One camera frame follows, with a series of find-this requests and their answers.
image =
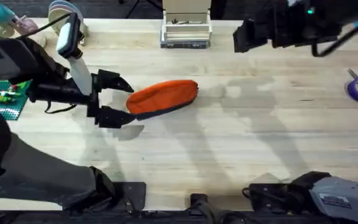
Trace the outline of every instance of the light wood tabletop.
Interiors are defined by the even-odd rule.
[[[235,54],[232,33],[241,21],[213,21],[207,50],[160,49],[158,20],[85,21],[83,58],[92,72],[119,72],[135,90],[191,79],[199,84],[198,97],[186,108],[122,129],[97,128],[84,106],[45,114],[46,102],[27,102],[9,125],[31,146],[98,167],[113,181],[145,182],[151,210],[183,209],[194,192],[224,208],[242,208],[241,189],[251,182],[288,182],[310,170],[358,181],[358,103],[344,91],[352,80],[347,69],[358,73],[358,37],[325,58],[313,58],[310,47],[271,45]],[[57,36],[44,33],[47,52],[68,66],[54,50]],[[123,109],[128,96],[105,90],[101,101]]]

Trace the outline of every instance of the orange object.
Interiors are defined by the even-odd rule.
[[[167,81],[132,94],[127,108],[137,119],[147,119],[191,104],[197,93],[198,84],[193,80]]]

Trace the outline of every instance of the label sticker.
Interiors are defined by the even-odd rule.
[[[319,194],[321,201],[326,205],[333,205],[342,208],[352,208],[349,200],[345,197],[331,195],[331,194]]]

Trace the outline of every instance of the black robotic arm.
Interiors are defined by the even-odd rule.
[[[72,33],[79,28],[77,15],[70,15],[68,22],[72,28],[67,35],[70,41],[63,42],[71,47],[59,53],[80,58],[82,53],[76,45],[81,33]],[[134,119],[123,111],[99,107],[98,93],[102,89],[133,91],[119,74],[103,70],[98,75],[88,74],[90,82],[85,84],[90,85],[91,93],[84,94],[72,78],[66,78],[68,71],[31,39],[0,39],[0,80],[12,84],[32,80],[26,92],[30,101],[86,105],[88,116],[104,128],[120,128]],[[144,197],[143,182],[112,182],[95,167],[75,166],[26,144],[11,133],[0,114],[0,198],[53,202],[64,210],[86,212],[116,208],[126,198],[130,198],[133,209],[139,210],[144,206]]]
[[[264,45],[289,47],[311,45],[315,57],[324,57],[358,33],[358,27],[339,40],[342,27],[358,21],[358,0],[267,0],[267,7],[244,20],[234,36],[236,52]],[[318,44],[335,41],[318,52]]]

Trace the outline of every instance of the green lego baseplate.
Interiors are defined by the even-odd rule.
[[[7,80],[0,81],[0,113],[4,116],[5,120],[15,121],[19,118],[27,101],[25,90],[29,85],[30,82],[16,84],[17,89],[15,91],[10,91],[10,94],[2,94],[2,91],[8,91],[11,84]]]

